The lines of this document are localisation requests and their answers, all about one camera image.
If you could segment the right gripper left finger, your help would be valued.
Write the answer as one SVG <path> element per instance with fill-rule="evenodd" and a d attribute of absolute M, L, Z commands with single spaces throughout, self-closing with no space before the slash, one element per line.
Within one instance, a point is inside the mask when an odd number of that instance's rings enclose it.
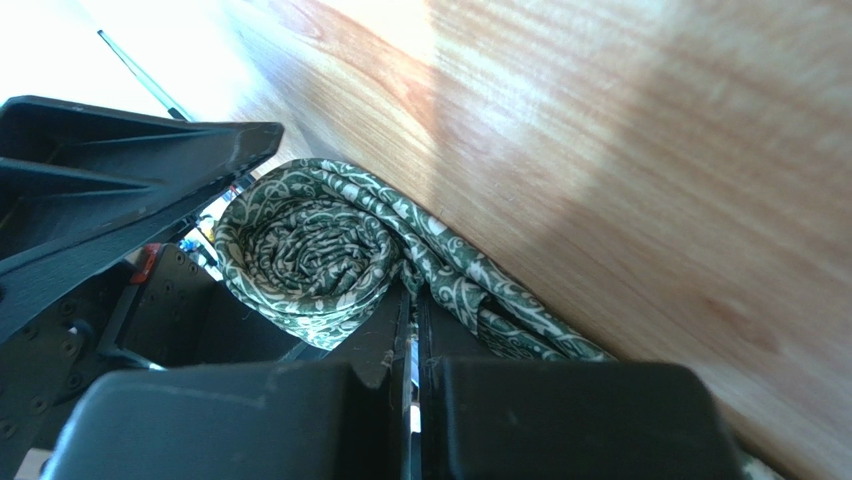
<path fill-rule="evenodd" d="M 405 479 L 410 297 L 312 361 L 120 371 L 61 431 L 47 479 Z"/>

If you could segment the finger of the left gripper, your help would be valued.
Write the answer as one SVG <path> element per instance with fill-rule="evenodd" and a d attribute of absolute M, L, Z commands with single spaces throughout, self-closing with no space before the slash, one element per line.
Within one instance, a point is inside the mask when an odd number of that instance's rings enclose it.
<path fill-rule="evenodd" d="M 292 361 L 307 346 L 174 244 L 84 281 L 1 346 L 1 457 L 49 450 L 88 388 L 124 369 Z"/>
<path fill-rule="evenodd" d="M 9 338 L 273 157 L 278 122 L 193 123 L 37 96 L 1 108 L 1 335 Z"/>

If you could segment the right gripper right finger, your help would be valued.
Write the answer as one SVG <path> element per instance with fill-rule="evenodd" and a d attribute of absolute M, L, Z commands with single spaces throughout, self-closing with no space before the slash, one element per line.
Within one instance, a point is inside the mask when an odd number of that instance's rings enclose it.
<path fill-rule="evenodd" d="M 735 441 L 690 369 L 506 360 L 418 301 L 426 479 L 738 479 Z"/>

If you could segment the green floral patterned tie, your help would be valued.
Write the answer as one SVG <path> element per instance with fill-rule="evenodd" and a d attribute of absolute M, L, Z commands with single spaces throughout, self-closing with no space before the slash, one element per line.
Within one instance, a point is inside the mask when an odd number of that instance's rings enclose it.
<path fill-rule="evenodd" d="M 214 247 L 238 300 L 326 351 L 400 282 L 500 357 L 609 359 L 437 217 L 343 161 L 299 159 L 270 171 L 226 207 Z"/>

